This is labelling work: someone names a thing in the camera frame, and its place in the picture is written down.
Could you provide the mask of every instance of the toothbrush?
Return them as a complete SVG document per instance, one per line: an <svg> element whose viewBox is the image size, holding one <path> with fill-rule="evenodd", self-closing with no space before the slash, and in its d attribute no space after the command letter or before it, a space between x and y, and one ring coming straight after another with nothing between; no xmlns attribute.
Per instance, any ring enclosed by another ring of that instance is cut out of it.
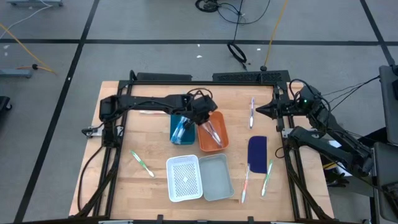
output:
<svg viewBox="0 0 398 224"><path fill-rule="evenodd" d="M141 166L142 166L143 168L145 168L145 170L148 171L148 174L149 174L151 177L155 177L155 174L154 174L152 171L150 171L150 170L148 169L148 167L144 164L144 161L142 161L142 160L138 157L138 155L137 155L133 150L130 150L130 152L131 152L131 154L134 156L134 158L136 158L137 161L141 164Z"/></svg>

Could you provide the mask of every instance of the wooden table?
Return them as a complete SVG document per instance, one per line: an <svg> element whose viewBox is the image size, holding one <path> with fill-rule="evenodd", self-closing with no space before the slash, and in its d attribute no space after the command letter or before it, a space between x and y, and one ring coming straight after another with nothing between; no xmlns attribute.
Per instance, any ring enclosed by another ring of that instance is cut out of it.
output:
<svg viewBox="0 0 398 224"><path fill-rule="evenodd" d="M301 85L293 85L294 90ZM93 118L98 119L100 100L116 94L118 82L103 82ZM136 96L159 96L186 93L199 86L134 85L132 94ZM175 146L169 140L170 116L167 114L142 114L130 111L127 117L126 132L114 193L111 218L155 220L163 214L165 220L247 220L253 216L256 221L294 221L292 202L285 161L275 157L275 150L281 147L280 133L275 130L276 120L254 113L254 127L248 128L251 98L256 98L256 107L270 102L272 87L268 86L201 86L209 88L224 115L229 137L229 147L225 153L235 195L229 199L208 202L203 197L196 200L173 203L167 190L166 160L170 157L195 154L199 158L209 155L200 150L197 141L191 146ZM295 117L295 124L309 128L304 117ZM264 174L250 173L248 191L244 204L239 203L243 182L246 176L248 141L251 136L267 136L267 159L274 160L272 176L265 199L260 197ZM100 147L101 139L93 138L87 142L82 166ZM155 173L152 179L133 158L134 150ZM306 147L300 149L307 187L326 214L333 216L328 189L323 175L320 156ZM83 179L81 204L84 205L98 186L104 149L89 164ZM77 213L77 189L70 214ZM107 190L103 194L100 214L104 213ZM297 189L300 213L304 217L302 197Z"/></svg>

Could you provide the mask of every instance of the orange bowl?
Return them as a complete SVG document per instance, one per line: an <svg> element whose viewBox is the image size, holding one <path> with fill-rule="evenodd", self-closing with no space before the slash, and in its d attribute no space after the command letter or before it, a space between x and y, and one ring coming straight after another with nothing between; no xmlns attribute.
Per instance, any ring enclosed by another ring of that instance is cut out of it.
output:
<svg viewBox="0 0 398 224"><path fill-rule="evenodd" d="M210 136L207 131L199 126L198 127L198 138L200 149L205 152L214 152L223 150L229 145L228 135L226 132L226 126L224 121L224 116L221 112L215 111L210 115L209 121L211 121L215 131L221 139L221 147L216 141Z"/></svg>

